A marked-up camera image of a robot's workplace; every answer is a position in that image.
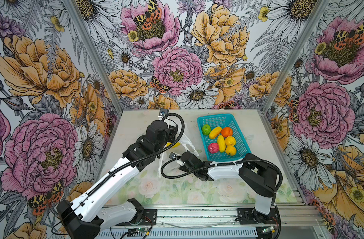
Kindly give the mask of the white plastic bag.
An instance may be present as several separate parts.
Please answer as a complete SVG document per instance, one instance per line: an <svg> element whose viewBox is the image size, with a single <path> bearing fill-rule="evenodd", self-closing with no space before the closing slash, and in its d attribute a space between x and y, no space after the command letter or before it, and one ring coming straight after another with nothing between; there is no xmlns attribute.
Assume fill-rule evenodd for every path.
<svg viewBox="0 0 364 239"><path fill-rule="evenodd" d="M193 138L190 136L189 128L187 123L185 122L185 129L183 136L181 139L170 149L163 152L159 159L159 166L158 166L158 178L162 178L161 168L162 166L170 160L169 156L171 153L175 153L177 155L182 155L186 151L189 151L191 154L195 155L197 158L199 157L199 152L197 151L196 147L193 144Z"/></svg>

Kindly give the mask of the pink red toy fruit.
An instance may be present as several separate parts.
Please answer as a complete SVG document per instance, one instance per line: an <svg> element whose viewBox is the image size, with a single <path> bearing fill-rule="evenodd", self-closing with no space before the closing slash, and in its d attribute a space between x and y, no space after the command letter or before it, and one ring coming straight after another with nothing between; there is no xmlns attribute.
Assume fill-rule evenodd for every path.
<svg viewBox="0 0 364 239"><path fill-rule="evenodd" d="M219 145L218 143L216 142L213 142L211 143L209 146L208 146L208 152L211 153L211 154L215 154L215 153L218 153L219 152Z"/></svg>

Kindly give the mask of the green toy apple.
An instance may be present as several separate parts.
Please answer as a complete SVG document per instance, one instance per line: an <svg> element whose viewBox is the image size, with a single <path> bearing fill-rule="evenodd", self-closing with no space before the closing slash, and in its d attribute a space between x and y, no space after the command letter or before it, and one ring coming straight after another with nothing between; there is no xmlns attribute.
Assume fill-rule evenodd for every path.
<svg viewBox="0 0 364 239"><path fill-rule="evenodd" d="M204 125L202 126L202 128L201 128L201 131L202 131L202 134L203 134L203 135L209 135L209 134L210 134L210 132L211 132L211 127L210 127L210 125L208 125L208 124L204 124Z"/></svg>

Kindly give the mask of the yellow orange toy mango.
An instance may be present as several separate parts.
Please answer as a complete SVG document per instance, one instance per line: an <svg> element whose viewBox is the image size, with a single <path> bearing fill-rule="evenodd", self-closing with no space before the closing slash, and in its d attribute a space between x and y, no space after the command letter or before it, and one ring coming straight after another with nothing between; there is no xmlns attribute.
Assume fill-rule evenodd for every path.
<svg viewBox="0 0 364 239"><path fill-rule="evenodd" d="M211 130L208 137L210 139L215 139L221 134L221 132L222 132L222 127L217 126L217 127L215 127L214 129Z"/></svg>

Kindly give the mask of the yellow toy pepper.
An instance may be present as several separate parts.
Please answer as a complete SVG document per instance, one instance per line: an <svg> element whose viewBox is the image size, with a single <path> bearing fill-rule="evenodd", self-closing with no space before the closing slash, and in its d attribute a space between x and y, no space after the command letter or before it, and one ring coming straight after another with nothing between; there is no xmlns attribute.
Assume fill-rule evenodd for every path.
<svg viewBox="0 0 364 239"><path fill-rule="evenodd" d="M233 136L228 136L225 138L225 144L226 146L235 146L236 145L236 139Z"/></svg>

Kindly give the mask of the orange toy fruit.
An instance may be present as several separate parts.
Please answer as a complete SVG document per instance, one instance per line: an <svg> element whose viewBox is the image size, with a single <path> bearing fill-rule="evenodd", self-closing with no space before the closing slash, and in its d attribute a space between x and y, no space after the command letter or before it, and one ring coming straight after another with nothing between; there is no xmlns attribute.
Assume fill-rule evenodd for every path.
<svg viewBox="0 0 364 239"><path fill-rule="evenodd" d="M233 129L230 128L230 127L225 127L222 129L221 131L221 135L224 137L224 138L227 138L229 136L232 136L233 135Z"/></svg>

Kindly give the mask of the teal plastic basket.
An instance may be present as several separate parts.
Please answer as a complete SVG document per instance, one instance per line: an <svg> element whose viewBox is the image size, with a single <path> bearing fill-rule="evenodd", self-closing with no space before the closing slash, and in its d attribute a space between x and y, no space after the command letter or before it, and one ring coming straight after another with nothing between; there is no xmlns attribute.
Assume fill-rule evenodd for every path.
<svg viewBox="0 0 364 239"><path fill-rule="evenodd" d="M208 161L235 161L251 153L233 115L198 117L197 124Z"/></svg>

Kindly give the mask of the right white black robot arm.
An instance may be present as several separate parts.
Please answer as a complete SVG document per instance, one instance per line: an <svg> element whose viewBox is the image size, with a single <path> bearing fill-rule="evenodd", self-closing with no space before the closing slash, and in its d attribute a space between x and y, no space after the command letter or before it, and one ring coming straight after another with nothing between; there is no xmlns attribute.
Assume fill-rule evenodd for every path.
<svg viewBox="0 0 364 239"><path fill-rule="evenodd" d="M177 162L183 174L169 176L164 169L172 162ZM248 153L243 159L230 162L202 161L187 151L180 156L171 153L170 160L163 164L160 173L164 178L177 179L195 175L202 181L219 179L241 179L256 193L255 206L244 219L256 224L266 224L271 208L274 206L278 189L282 185L282 172L272 162Z"/></svg>

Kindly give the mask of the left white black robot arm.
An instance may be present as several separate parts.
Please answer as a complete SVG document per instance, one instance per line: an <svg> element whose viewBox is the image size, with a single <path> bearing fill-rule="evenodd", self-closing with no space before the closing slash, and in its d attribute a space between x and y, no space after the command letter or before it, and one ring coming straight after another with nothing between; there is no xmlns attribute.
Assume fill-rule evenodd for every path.
<svg viewBox="0 0 364 239"><path fill-rule="evenodd" d="M135 199L127 200L111 213L104 213L102 208L124 184L177 144L184 131L185 122L176 113L153 121L103 178L74 200L60 202L57 212L67 235L72 239L94 239L105 228L140 223L144 208Z"/></svg>

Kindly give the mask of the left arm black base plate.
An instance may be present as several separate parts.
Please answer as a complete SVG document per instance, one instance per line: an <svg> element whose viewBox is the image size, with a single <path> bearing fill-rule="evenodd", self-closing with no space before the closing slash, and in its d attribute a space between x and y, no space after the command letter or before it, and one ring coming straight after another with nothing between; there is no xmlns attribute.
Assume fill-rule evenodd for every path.
<svg viewBox="0 0 364 239"><path fill-rule="evenodd" d="M136 212L129 222L116 224L116 226L154 226L157 221L157 209L144 209Z"/></svg>

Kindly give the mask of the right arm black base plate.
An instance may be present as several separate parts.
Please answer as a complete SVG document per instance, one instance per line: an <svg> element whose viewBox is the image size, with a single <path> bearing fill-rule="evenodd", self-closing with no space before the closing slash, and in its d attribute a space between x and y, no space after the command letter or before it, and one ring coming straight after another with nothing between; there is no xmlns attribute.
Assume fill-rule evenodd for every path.
<svg viewBox="0 0 364 239"><path fill-rule="evenodd" d="M275 207L270 209L268 215L257 212L254 208L238 208L235 221L241 225L276 225L279 222L278 213Z"/></svg>

